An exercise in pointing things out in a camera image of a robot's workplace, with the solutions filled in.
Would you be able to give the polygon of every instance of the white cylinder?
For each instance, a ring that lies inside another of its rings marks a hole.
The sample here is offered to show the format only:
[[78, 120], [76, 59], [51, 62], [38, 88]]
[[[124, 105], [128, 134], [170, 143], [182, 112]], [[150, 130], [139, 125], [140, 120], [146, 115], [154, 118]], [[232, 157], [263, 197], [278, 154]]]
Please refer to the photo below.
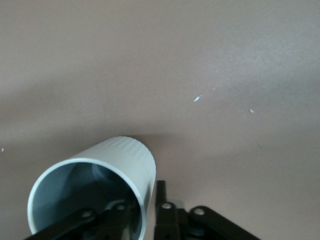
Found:
[[47, 169], [29, 195], [33, 234], [81, 208], [98, 213], [130, 198], [140, 208], [135, 239], [142, 240], [156, 180], [151, 152], [138, 140], [118, 136]]

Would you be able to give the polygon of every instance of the white speck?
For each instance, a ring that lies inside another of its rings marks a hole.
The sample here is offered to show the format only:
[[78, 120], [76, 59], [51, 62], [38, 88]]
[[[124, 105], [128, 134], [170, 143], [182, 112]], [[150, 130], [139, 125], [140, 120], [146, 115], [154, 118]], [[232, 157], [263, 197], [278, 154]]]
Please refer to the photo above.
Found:
[[193, 100], [193, 102], [196, 102], [196, 101], [198, 101], [200, 98], [202, 97], [202, 95], [200, 95], [200, 96], [197, 96], [194, 100]]

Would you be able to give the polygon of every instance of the flat surface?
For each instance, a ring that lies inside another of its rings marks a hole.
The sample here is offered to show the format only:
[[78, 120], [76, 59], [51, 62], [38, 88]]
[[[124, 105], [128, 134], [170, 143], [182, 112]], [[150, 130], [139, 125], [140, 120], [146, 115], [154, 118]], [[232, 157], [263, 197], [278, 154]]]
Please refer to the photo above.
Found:
[[0, 239], [44, 170], [131, 136], [186, 209], [318, 240], [319, 39], [317, 0], [0, 0]]

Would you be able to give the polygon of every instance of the metal screw head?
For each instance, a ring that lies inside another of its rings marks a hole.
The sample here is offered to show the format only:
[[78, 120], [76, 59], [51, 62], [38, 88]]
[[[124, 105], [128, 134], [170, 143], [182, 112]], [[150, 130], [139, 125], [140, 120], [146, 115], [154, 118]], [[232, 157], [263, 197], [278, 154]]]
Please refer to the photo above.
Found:
[[201, 208], [196, 208], [194, 210], [194, 213], [197, 214], [197, 215], [204, 215], [205, 211], [203, 211]]
[[162, 207], [163, 209], [170, 209], [172, 206], [171, 206], [170, 203], [166, 202], [166, 203], [162, 204], [161, 207]]
[[117, 209], [117, 210], [124, 210], [124, 209], [126, 209], [126, 206], [120, 204], [120, 205], [116, 206], [116, 209]]
[[92, 215], [92, 211], [85, 211], [82, 213], [81, 217], [83, 218], [87, 218], [87, 217], [90, 217]]

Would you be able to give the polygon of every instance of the black bracket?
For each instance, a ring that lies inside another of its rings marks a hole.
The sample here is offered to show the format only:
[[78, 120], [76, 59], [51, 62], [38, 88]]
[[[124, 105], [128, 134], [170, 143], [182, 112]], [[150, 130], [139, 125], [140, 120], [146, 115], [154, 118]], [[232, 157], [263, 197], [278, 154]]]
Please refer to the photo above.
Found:
[[166, 182], [157, 181], [154, 240], [259, 240], [206, 206], [186, 212], [167, 201]]
[[80, 209], [25, 240], [131, 240], [135, 231], [134, 209], [118, 203], [98, 214]]

